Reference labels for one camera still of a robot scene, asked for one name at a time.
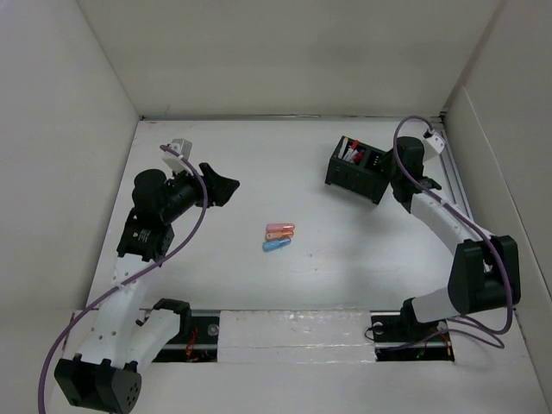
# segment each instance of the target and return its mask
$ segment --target blue object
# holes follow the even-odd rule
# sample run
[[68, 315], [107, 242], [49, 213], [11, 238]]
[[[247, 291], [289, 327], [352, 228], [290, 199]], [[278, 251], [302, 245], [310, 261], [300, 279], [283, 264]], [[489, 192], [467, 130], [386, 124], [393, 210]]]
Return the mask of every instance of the blue object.
[[264, 243], [262, 243], [262, 249], [265, 252], [272, 252], [277, 248], [282, 248], [284, 246], [287, 246], [291, 242], [292, 242], [292, 239], [290, 239], [289, 237], [285, 239], [280, 239], [280, 240], [265, 241]]

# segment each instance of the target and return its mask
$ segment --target orange capsule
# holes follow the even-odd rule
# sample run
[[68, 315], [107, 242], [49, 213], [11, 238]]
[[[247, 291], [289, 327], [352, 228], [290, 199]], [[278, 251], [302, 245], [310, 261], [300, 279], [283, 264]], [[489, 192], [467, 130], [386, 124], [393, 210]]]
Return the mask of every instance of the orange capsule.
[[267, 233], [267, 235], [265, 236], [265, 239], [267, 241], [270, 241], [270, 240], [285, 239], [286, 237], [293, 237], [293, 232], [291, 230], [273, 231], [271, 233]]

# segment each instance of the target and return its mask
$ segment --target pink capsule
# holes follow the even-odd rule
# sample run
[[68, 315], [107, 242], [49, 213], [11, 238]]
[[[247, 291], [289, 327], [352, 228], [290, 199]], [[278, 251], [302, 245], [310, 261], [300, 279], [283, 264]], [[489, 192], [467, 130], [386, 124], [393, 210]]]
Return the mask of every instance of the pink capsule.
[[267, 233], [275, 233], [277, 231], [294, 230], [295, 224], [293, 223], [270, 223], [267, 224]]

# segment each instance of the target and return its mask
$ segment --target white wall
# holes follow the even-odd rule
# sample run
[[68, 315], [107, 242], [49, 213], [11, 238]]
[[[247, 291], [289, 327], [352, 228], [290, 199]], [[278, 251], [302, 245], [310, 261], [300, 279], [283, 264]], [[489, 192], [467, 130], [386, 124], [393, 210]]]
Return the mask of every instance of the white wall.
[[499, 0], [78, 0], [146, 116], [436, 116]]
[[552, 405], [552, 2], [508, 0], [446, 117], [475, 217], [520, 248], [519, 322]]
[[138, 116], [74, 0], [0, 2], [0, 306], [74, 309]]

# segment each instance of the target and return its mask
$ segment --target black box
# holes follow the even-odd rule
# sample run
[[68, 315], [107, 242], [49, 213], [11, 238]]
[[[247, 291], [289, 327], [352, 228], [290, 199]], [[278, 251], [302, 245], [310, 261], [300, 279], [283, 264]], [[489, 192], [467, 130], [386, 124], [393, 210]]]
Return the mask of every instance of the black box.
[[374, 204], [379, 204], [389, 184], [389, 179], [381, 171], [378, 165], [381, 157], [386, 151], [359, 142], [356, 149], [364, 149], [365, 153], [362, 160], [356, 165], [338, 158], [343, 140], [346, 139], [349, 141], [349, 146], [354, 142], [354, 140], [346, 136], [342, 136], [339, 140], [334, 153], [329, 159], [326, 184], [339, 185], [340, 187], [369, 198]]

